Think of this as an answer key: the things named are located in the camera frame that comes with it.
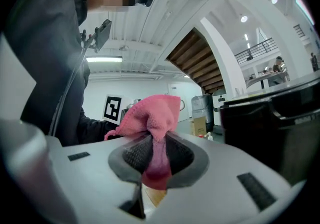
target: wooden staircase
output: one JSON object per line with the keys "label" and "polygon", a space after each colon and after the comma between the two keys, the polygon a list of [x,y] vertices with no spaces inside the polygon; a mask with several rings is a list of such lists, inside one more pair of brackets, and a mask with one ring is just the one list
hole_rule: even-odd
{"label": "wooden staircase", "polygon": [[167,60],[199,85],[204,94],[213,94],[224,88],[215,56],[207,41],[196,30],[187,34]]}

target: black slot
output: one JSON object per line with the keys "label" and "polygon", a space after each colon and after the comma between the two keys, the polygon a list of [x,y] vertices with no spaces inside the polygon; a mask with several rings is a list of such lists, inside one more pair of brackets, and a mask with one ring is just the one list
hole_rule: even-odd
{"label": "black slot", "polygon": [[237,176],[260,211],[272,205],[276,199],[251,173]]}
{"label": "black slot", "polygon": [[145,219],[145,211],[144,211],[144,204],[142,201],[142,192],[141,192],[141,184],[137,186],[133,199],[131,201],[125,202],[123,205],[121,205],[119,208],[123,211],[125,211],[128,214],[131,214],[132,216],[135,216],[139,219]]}
{"label": "black slot", "polygon": [[90,154],[88,152],[81,152],[81,153],[78,153],[78,154],[70,155],[70,156],[68,156],[68,158],[69,158],[70,161],[74,161],[74,160],[77,160],[77,159],[80,159],[80,158],[84,158],[84,157],[87,157],[87,156],[90,156]]}

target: pink cloth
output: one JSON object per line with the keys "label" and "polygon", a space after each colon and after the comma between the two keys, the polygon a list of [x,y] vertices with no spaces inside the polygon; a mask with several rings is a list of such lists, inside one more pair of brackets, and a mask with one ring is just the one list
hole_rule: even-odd
{"label": "pink cloth", "polygon": [[109,131],[109,136],[129,136],[149,131],[153,136],[153,157],[142,175],[142,182],[153,189],[165,190],[171,177],[169,159],[166,154],[165,135],[174,131],[178,124],[180,98],[170,95],[153,95],[134,105],[124,116],[120,125]]}

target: railing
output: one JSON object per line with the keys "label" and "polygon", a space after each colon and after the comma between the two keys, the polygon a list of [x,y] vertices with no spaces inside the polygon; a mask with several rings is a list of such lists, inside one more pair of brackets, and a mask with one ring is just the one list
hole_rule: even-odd
{"label": "railing", "polygon": [[[297,32],[298,36],[301,38],[305,34],[301,30],[300,25],[296,25],[293,27],[294,30]],[[267,39],[257,45],[254,45],[251,48],[246,49],[245,51],[242,51],[239,54],[235,55],[236,60],[238,61],[238,64],[242,64],[244,62],[250,61],[258,56],[261,56],[263,54],[266,54],[272,50],[277,49],[278,46],[273,38]]]}

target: fluorescent light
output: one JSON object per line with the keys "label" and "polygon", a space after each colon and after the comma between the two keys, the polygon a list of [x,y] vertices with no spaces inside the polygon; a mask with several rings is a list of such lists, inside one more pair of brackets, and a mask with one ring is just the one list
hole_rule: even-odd
{"label": "fluorescent light", "polygon": [[113,57],[87,57],[86,60],[88,62],[122,62],[122,57],[121,56],[113,56]]}
{"label": "fluorescent light", "polygon": [[271,0],[272,4],[276,4],[278,0]]}
{"label": "fluorescent light", "polygon": [[248,20],[248,17],[246,15],[244,15],[243,17],[241,17],[241,22],[246,22]]}

